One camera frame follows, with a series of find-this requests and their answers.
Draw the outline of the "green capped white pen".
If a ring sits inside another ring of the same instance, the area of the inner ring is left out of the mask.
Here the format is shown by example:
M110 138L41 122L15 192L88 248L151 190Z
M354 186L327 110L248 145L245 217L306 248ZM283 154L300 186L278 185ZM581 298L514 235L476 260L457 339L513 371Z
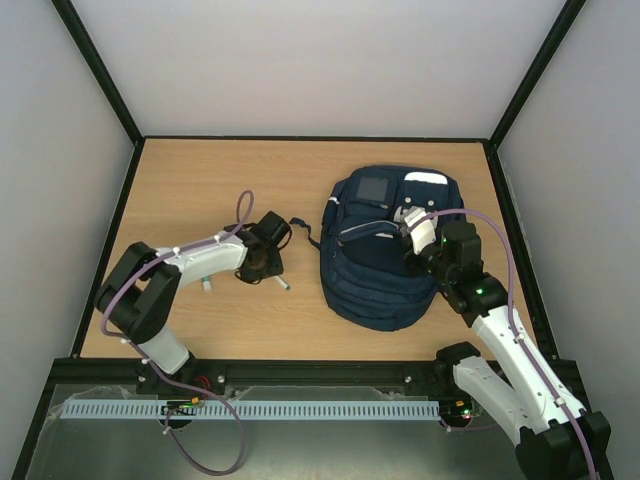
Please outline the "green capped white pen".
M286 291L290 291L291 290L291 286L289 285L289 283L287 283L280 276L276 276L275 279L278 282L278 284L281 285Z

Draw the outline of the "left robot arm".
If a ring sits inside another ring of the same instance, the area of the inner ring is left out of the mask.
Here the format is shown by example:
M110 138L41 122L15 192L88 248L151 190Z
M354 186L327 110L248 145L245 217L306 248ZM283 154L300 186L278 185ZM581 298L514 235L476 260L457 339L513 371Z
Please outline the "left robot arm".
M259 222L228 226L212 237L181 247L153 249L130 245L99 288L94 307L103 315L103 334L129 344L146 362L147 379L172 389L197 389L197 361L169 327L174 299L183 287L220 272L257 285L284 273L281 250L290 225L275 212Z

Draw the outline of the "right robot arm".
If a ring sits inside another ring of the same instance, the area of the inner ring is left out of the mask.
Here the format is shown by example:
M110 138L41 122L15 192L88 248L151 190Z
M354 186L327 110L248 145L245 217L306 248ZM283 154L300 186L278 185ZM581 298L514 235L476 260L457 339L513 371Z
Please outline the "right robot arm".
M435 229L429 219L404 220L402 233L407 263L435 278L502 369L492 372L470 344L455 345L438 353L438 384L481 405L510 438L526 478L597 478L611 427L574 396L533 343L510 287L484 270L475 226L458 220Z

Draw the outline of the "navy blue backpack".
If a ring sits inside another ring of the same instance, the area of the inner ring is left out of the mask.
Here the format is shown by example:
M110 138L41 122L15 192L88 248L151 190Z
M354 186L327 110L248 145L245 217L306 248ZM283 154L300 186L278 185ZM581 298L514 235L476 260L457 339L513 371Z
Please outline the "navy blue backpack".
M405 262L404 215L413 207L445 224L461 218L458 183L433 169L370 165L337 182L324 209L319 240L320 280L327 305L342 318L392 332L416 323L438 287L424 270Z

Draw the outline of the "green whiteboard marker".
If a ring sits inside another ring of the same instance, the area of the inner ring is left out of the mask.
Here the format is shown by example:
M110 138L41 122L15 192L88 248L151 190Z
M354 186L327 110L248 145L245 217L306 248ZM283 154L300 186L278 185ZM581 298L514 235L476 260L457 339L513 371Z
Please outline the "green whiteboard marker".
M205 292L211 292L212 291L212 282L209 276L203 277L202 278L202 287L203 290Z

